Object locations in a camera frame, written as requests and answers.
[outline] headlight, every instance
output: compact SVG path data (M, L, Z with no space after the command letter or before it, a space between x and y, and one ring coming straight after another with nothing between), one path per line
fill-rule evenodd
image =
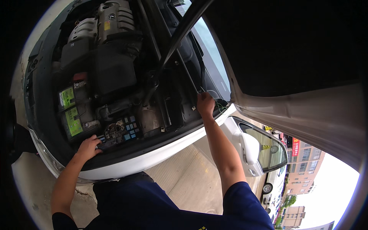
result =
M38 154L42 158L42 161L45 163L46 167L54 175L54 177L58 178L65 167L51 155L45 144L40 139L38 139L36 133L32 129L29 129L29 132L31 133L31 137L36 145ZM97 181L98 180L86 180L78 177L77 185L93 184Z

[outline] open hood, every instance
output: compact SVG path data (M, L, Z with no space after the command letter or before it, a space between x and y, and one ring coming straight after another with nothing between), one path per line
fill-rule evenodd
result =
M365 153L363 71L350 28L334 10L310 1L214 1L203 18L241 114L358 170Z

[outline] red banner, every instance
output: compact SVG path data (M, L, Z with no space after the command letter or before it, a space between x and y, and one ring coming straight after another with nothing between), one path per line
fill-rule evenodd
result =
M299 153L299 144L300 141L296 138L293 138L293 156L297 156Z

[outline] building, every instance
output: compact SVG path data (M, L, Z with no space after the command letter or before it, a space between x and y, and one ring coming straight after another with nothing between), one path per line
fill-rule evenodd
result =
M332 230L334 223L335 221L318 227L310 227L308 229L298 229L298 230Z
M281 212L281 227L283 229L292 229L301 225L301 221L305 217L305 207L287 207Z
M308 194L314 190L316 177L325 152L308 143L297 140L296 151L288 148L288 165L286 176L288 184L285 186L283 200L288 195Z

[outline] person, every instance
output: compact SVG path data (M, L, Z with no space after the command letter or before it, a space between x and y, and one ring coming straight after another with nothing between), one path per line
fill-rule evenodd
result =
M140 172L93 186L100 215L85 229L274 229L247 184L238 152L213 118L214 107L209 93L198 94L197 109L220 173L223 215L180 210L157 183ZM55 230L78 229L70 212L76 181L83 164L101 152L95 150L100 142L96 135L83 141L58 177L51 198Z

